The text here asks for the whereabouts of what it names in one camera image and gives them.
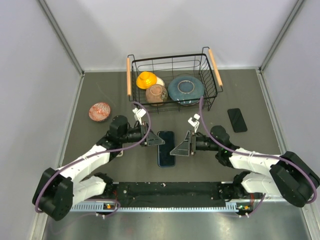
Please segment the blue smartphone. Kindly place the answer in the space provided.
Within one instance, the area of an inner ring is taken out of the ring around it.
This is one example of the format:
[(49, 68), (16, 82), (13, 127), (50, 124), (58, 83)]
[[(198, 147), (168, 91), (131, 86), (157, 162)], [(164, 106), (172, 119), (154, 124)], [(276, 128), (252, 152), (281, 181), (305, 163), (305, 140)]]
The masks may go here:
[(157, 162), (161, 168), (174, 167), (176, 157), (170, 152), (175, 148), (175, 134), (173, 131), (159, 131), (157, 135), (164, 140), (164, 144), (158, 145)]

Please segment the black smartphone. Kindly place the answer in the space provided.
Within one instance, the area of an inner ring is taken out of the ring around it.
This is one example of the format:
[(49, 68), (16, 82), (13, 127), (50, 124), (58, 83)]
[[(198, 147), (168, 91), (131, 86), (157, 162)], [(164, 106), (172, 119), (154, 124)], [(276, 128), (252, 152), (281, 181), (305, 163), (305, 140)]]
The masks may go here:
[(235, 133), (247, 132), (248, 128), (245, 123), (242, 112), (239, 108), (231, 108), (227, 110), (230, 123)]

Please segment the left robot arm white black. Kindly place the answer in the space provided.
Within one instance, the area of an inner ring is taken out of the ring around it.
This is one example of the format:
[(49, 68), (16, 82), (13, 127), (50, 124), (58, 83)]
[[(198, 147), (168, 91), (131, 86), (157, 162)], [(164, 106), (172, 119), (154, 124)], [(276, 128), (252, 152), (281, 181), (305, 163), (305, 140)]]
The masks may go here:
[(91, 173), (125, 151), (124, 144), (134, 148), (164, 143), (147, 122), (137, 121), (130, 126), (127, 117), (117, 115), (107, 133), (88, 152), (68, 165), (58, 169), (50, 167), (42, 173), (32, 198), (36, 212), (60, 221), (80, 202), (98, 195), (109, 198), (114, 191), (109, 179), (102, 174)]

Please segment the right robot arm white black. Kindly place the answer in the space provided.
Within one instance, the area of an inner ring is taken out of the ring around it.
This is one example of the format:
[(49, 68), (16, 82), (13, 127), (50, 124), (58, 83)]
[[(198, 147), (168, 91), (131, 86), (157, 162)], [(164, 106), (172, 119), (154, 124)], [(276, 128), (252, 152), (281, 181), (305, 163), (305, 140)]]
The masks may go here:
[(232, 144), (226, 130), (216, 125), (209, 136), (188, 131), (185, 140), (170, 155), (190, 156), (197, 151), (214, 151), (221, 165), (242, 170), (232, 182), (233, 192), (239, 198), (261, 193), (282, 197), (299, 208), (316, 198), (320, 178), (294, 152), (267, 155), (245, 150)]

